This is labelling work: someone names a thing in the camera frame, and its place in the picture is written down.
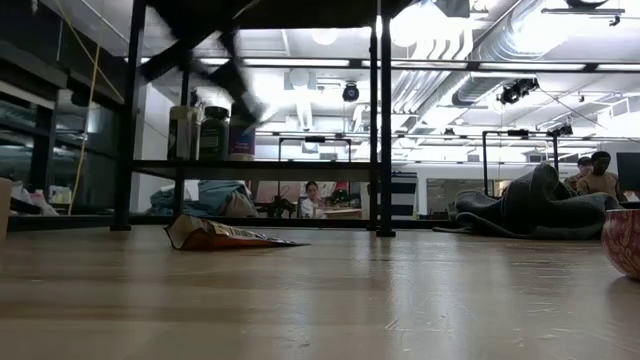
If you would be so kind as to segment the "striped storage bin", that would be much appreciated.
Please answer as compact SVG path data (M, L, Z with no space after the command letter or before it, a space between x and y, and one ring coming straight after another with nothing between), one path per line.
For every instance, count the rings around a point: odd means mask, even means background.
M416 212L418 178L411 172L391 174L391 217L393 220L413 220Z

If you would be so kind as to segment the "dark monitor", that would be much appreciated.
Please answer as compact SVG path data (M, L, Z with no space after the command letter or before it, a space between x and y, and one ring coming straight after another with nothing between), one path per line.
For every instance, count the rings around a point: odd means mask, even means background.
M640 192L640 152L618 152L616 162L621 189Z

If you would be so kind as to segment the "black lid purple label jar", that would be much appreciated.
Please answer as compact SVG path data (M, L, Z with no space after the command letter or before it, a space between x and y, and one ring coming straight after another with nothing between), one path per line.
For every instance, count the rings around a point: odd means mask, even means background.
M255 159L255 131L242 127L242 115L232 115L229 123L228 159L253 161Z

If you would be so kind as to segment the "black metal wood shelf unit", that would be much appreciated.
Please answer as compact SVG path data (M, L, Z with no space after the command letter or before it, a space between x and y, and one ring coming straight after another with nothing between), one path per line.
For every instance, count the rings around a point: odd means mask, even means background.
M154 56L148 63L153 63L152 68L157 67L155 73L152 71L151 75L146 75L138 69L140 65L141 42L144 38L145 16L147 10L147 3L151 1L151 5L154 2L162 2L168 4L171 7L170 10L190 8L190 5L200 5L196 11L197 16L203 18L201 25L195 32L191 34L193 36L184 37L184 44L182 42L172 45L168 50L163 53ZM379 212L380 223L376 216L374 216L374 209L370 210L370 215L373 216L373 220L370 219L371 224L367 229L377 230L379 237L395 237L395 232L392 229L392 217L390 213L391 205L391 123L390 123L390 102L391 96L387 94L391 90L391 40L390 40L390 16L396 15L395 10L400 10L400 6L408 4L408 0L353 0L349 2L347 0L254 0L257 1L258 15L248 15L248 20L239 20L241 28L250 29L280 29L280 28L332 28L332 27L356 27L363 25L366 21L371 20L371 26L373 27L371 33L370 44L370 70L372 75L377 75L378 66L377 60L374 56L377 56L378 51L374 50L374 45L377 45L377 37L375 33L376 16L378 15L378 1L381 1L382 6L382 38L381 38L381 80L382 80L382 122L381 122L381 162L377 156L376 145L374 140L377 140L377 131L374 129L374 125L371 125L370 133L370 146L371 157L368 167L360 167L354 163L338 163L338 162L247 162L247 161L200 161L200 160L166 160L166 161L142 161L155 164L158 168L168 168L175 170L177 177L175 193L179 195L178 186L180 181L186 179L186 175L209 175L207 179L213 180L233 180L233 179L251 179L258 180L259 175L265 175L267 178L260 178L260 180L281 180L280 176L288 177L293 174L286 174L286 172L298 171L301 172L298 175L302 175L306 178L304 171L311 172L321 170L337 170L338 172L355 171L356 175L359 172L368 170L369 180L371 184L371 190L376 189L378 180L371 180L372 174L377 174L381 181L381 187L379 189L381 195L382 208ZM126 75L126 91L124 98L124 110L128 110L126 117L123 117L123 121L136 120L137 114L137 97L142 86L142 80L148 80L151 82L158 77L164 75L167 71L178 65L188 66L186 70L187 79L191 71L195 71L195 65L189 65L192 61L189 56L189 52L193 50L199 43L205 38L214 33L220 26L227 25L231 19L229 11L237 10L233 12L233 18L241 18L242 12L249 9L249 0L133 0L132 5L132 17L130 23L130 44L128 52L128 67ZM121 128L120 136L120 160L119 167L116 176L116 207L115 215L113 218L113 224L111 225L112 231L129 231L130 226L130 210L129 200L131 195L131 175L135 168L133 160L133 145L134 145L134 126L129 125L128 128Z

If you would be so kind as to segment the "black stand frame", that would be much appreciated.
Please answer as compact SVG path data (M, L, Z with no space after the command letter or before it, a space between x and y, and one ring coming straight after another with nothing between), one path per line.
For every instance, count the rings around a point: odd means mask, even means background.
M277 157L277 161L278 162L282 162L283 158L282 158L282 146L284 142L287 141L300 141L302 144L306 144L306 143L311 143L311 144L322 144L322 143L328 143L328 142L342 142L345 143L347 145L347 156L348 156L348 162L351 163L352 162L352 155L351 155L351 151L352 151L352 140L342 137L340 134L337 134L336 136L319 136L319 135L313 135L313 136L294 136L294 137L279 137L278 138L278 157Z
M489 134L497 135L501 138L503 135L506 137L515 137L520 140L530 140L531 138L535 138L536 136L548 139L552 143L553 150L553 166L557 173L559 170L559 159L558 159L558 138L559 136L553 132L541 132L541 131L530 131L527 129L512 129L512 130L487 130L481 133L482 140L482 165L483 165L483 190L484 194L489 196L489 176L488 176L488 158L487 158L487 137Z

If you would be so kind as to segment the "long ceiling light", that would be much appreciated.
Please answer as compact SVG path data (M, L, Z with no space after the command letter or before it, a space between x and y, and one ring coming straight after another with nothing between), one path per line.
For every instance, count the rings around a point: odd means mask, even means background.
M320 58L244 58L241 63L249 67L349 67L350 61L346 59L320 59Z
M543 71L543 72L569 72L582 71L584 64L579 63L481 63L478 69L489 71Z

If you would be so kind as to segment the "gray cloth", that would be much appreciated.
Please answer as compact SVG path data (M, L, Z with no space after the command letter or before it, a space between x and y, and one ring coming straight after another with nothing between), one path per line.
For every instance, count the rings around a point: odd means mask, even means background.
M601 236L606 212L620 203L606 193L579 195L540 164L513 180L499 198L481 191L457 194L449 218L455 233L530 240L592 240Z

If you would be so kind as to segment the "dark storage rack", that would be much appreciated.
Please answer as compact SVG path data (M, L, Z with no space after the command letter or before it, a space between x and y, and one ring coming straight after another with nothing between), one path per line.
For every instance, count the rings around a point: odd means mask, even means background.
M58 88L28 67L34 58L0 40L0 177L22 181L31 193L42 190L58 216L68 208L56 198L57 182L68 181L59 166L69 164L56 136Z

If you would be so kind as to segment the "brown spice packet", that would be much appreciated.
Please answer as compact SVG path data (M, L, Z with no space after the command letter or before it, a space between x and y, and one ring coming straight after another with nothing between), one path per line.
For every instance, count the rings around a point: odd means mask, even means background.
M164 228L171 246L179 251L222 251L242 248L306 246L190 215L178 216Z

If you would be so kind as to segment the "cardboard square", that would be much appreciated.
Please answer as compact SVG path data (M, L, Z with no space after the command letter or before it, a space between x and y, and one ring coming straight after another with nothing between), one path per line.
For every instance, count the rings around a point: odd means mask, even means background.
M13 182L0 177L0 245L6 240Z

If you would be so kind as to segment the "person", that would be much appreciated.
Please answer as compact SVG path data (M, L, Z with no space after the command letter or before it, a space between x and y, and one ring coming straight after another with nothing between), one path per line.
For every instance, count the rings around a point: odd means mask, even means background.
M577 182L578 192L581 195L606 193L619 202L626 202L618 177L608 171L611 155L606 151L598 151L591 156L591 161L593 169Z
M571 188L576 193L579 192L577 183L579 180L589 175L592 171L592 160L590 157L581 157L577 162L578 172L575 175L569 176L564 180L564 184Z
M318 184L309 181L305 184L306 197L300 202L300 212L303 218L324 219L324 200Z

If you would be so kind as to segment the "teal cloth pile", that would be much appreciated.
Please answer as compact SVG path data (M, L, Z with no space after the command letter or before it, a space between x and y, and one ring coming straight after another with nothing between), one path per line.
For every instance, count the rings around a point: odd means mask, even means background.
M185 199L182 212L195 217L257 218L250 190L242 181L199 180L198 199ZM164 187L150 196L146 215L172 216L173 187Z

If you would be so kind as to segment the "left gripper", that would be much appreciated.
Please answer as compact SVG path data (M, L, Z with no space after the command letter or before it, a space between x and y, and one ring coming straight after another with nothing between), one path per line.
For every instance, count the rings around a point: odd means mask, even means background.
M145 4L164 21L175 43L142 64L140 74L153 81L174 67L182 67L192 50L219 32L229 60L215 72L204 65L192 65L191 69L228 92L241 112L242 125L260 125L267 108L249 87L236 47L235 19L250 0L145 0Z

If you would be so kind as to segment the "green lid spice jar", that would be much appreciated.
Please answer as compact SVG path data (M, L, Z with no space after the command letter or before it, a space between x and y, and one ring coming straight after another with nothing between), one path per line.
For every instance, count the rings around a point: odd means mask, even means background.
M199 159L226 161L228 159L229 111L219 106L204 108L200 126Z

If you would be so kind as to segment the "white plastic bag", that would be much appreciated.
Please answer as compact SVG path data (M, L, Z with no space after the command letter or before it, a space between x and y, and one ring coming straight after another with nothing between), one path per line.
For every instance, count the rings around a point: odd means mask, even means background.
M16 181L11 189L10 214L58 216L56 210L47 202L42 190L29 192L22 181Z

